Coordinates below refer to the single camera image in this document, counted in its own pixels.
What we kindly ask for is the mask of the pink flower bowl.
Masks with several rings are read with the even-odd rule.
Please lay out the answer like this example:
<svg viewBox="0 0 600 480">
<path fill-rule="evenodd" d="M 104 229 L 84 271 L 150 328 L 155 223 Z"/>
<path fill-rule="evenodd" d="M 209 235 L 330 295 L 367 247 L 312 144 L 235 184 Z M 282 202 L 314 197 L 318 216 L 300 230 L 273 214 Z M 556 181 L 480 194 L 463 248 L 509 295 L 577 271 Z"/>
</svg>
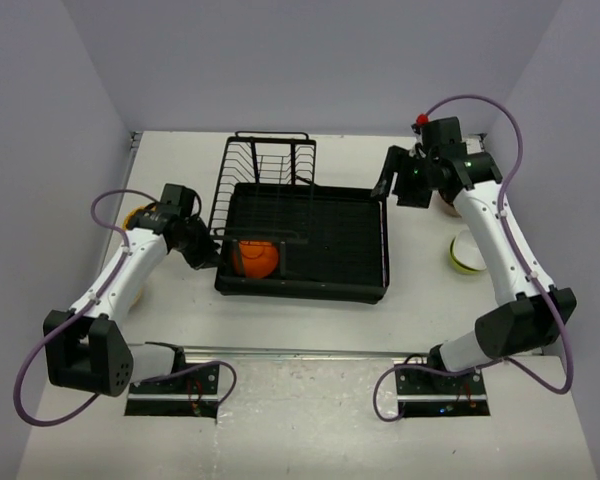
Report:
<svg viewBox="0 0 600 480">
<path fill-rule="evenodd" d="M 453 204 L 447 202 L 445 200 L 445 198 L 443 196 L 441 196 L 439 193 L 436 194 L 436 202 L 437 202 L 437 205 L 438 205 L 439 209 L 445 215 L 448 215 L 448 216 L 450 216 L 452 218 L 460 218 L 461 217 L 461 215 L 455 209 L 455 207 L 453 206 Z"/>
</svg>

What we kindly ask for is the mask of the yellow bowl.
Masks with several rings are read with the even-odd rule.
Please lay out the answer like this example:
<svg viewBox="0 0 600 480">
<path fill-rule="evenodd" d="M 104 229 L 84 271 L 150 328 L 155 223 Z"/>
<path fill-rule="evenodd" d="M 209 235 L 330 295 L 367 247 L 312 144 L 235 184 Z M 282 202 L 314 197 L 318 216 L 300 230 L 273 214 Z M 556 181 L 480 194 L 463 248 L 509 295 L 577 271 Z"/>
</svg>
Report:
<svg viewBox="0 0 600 480">
<path fill-rule="evenodd" d="M 129 212 L 124 221 L 122 222 L 122 228 L 127 231 L 130 229 L 130 224 L 131 224 L 131 220 L 134 218 L 134 216 L 136 214 L 141 214 L 144 213 L 146 211 L 154 211 L 155 210 L 155 205 L 154 204 L 148 204 L 145 206 L 141 206 L 138 208 L 133 209 L 131 212 Z"/>
</svg>

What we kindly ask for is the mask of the orange bowl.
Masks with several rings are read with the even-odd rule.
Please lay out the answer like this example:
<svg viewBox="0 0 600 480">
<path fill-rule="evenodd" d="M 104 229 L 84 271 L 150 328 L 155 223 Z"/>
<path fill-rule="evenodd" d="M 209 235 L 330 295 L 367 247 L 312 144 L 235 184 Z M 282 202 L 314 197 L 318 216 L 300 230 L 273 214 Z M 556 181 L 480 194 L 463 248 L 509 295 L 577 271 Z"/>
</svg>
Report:
<svg viewBox="0 0 600 480">
<path fill-rule="evenodd" d="M 232 251 L 232 264 L 238 275 L 264 279 L 278 267 L 279 252 L 271 242 L 240 241 L 238 250 Z"/>
</svg>

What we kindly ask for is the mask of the white floral bowl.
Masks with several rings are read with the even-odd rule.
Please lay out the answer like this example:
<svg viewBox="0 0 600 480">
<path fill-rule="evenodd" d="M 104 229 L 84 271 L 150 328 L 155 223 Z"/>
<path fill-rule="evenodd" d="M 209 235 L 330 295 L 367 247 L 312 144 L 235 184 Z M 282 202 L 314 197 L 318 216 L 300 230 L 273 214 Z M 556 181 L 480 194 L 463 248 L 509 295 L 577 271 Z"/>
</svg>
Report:
<svg viewBox="0 0 600 480">
<path fill-rule="evenodd" d="M 140 287 L 139 290 L 137 291 L 137 293 L 135 294 L 132 302 L 131 302 L 131 306 L 135 306 L 143 297 L 144 294 L 144 287 Z"/>
</svg>

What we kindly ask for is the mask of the black wire dish rack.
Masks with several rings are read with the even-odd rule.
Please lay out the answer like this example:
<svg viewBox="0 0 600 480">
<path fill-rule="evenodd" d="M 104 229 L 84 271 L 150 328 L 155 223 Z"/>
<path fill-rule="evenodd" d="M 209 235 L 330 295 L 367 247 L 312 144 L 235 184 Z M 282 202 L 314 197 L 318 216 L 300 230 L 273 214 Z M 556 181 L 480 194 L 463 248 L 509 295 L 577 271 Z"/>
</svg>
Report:
<svg viewBox="0 0 600 480">
<path fill-rule="evenodd" d="M 214 194 L 211 236 L 232 251 L 240 241 L 267 241 L 279 252 L 272 273 L 286 276 L 290 246 L 309 242 L 317 142 L 305 132 L 242 130 L 226 140 Z"/>
</svg>

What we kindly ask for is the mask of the lime green bowl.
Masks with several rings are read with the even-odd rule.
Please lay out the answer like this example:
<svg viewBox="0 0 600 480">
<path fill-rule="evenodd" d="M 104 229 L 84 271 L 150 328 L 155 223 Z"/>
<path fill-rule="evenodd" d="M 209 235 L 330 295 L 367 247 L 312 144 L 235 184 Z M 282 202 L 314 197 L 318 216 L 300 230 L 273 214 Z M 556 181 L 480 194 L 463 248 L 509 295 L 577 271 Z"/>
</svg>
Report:
<svg viewBox="0 0 600 480">
<path fill-rule="evenodd" d="M 466 270 L 485 271 L 483 256 L 468 229 L 461 230 L 450 245 L 450 255 L 457 265 Z"/>
<path fill-rule="evenodd" d="M 480 274 L 487 270 L 486 263 L 472 240 L 456 236 L 449 247 L 450 262 L 453 268 L 463 274 Z"/>
</svg>

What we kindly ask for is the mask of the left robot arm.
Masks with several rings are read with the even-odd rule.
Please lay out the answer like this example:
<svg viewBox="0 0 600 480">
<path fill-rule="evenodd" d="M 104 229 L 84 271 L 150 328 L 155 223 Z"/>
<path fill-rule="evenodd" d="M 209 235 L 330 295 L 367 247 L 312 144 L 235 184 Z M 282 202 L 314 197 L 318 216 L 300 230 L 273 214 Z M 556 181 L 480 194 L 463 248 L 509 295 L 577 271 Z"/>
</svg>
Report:
<svg viewBox="0 0 600 480">
<path fill-rule="evenodd" d="M 116 397 L 131 383 L 154 381 L 175 393 L 188 379 L 175 345 L 146 342 L 131 347 L 121 332 L 153 270 L 172 252 L 194 270 L 218 265 L 219 245 L 194 206 L 193 189 L 167 184 L 159 200 L 120 229 L 122 243 L 95 282 L 66 311 L 43 322 L 48 378 L 52 385 Z"/>
</svg>

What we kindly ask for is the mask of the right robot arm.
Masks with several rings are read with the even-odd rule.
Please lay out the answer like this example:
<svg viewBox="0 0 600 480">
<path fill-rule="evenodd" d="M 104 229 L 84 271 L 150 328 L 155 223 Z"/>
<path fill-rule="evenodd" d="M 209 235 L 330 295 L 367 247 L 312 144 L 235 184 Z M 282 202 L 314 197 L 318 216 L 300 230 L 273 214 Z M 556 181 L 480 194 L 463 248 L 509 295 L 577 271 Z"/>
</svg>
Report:
<svg viewBox="0 0 600 480">
<path fill-rule="evenodd" d="M 553 344 L 577 301 L 536 260 L 495 160 L 486 152 L 468 152 L 458 119 L 420 116 L 413 129 L 419 142 L 410 150 L 388 149 L 372 195 L 394 194 L 398 205 L 418 208 L 428 207 L 433 193 L 450 201 L 485 261 L 497 304 L 468 334 L 430 350 L 427 383 L 447 393 L 461 382 L 462 372 Z"/>
</svg>

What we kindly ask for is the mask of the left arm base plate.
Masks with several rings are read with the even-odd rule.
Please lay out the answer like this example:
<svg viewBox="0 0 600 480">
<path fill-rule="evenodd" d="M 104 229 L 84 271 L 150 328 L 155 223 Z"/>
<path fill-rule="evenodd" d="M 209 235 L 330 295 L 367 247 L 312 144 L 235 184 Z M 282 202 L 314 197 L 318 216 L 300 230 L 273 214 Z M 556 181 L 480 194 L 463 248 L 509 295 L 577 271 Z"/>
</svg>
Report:
<svg viewBox="0 0 600 480">
<path fill-rule="evenodd" d="M 131 385 L 129 393 L 136 395 L 186 395 L 191 396 L 193 399 L 201 399 L 205 395 L 218 393 L 219 370 L 218 365 L 212 365 L 171 380 Z"/>
</svg>

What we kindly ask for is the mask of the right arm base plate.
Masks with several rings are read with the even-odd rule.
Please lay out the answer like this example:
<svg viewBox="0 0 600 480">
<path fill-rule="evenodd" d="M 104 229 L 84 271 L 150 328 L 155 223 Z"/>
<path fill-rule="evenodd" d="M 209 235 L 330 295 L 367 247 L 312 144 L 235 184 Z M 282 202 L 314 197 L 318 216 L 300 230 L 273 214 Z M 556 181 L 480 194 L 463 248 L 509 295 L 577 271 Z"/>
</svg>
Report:
<svg viewBox="0 0 600 480">
<path fill-rule="evenodd" d="M 401 365 L 390 375 L 398 396 L 406 400 L 468 400 L 486 394 L 481 376 L 445 376 L 426 371 L 418 363 Z"/>
</svg>

